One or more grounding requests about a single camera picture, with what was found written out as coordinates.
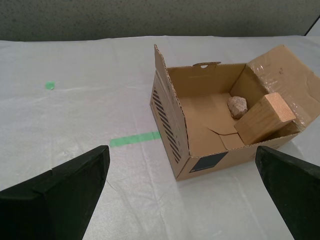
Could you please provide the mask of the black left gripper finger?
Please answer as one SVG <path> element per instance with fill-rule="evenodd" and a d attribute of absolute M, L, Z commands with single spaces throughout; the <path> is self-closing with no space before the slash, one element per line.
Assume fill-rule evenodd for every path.
<path fill-rule="evenodd" d="M 81 240 L 105 186 L 110 151 L 100 145 L 0 192 L 2 240 Z"/>
<path fill-rule="evenodd" d="M 267 146 L 255 164 L 278 212 L 296 240 L 320 238 L 320 168 Z"/>

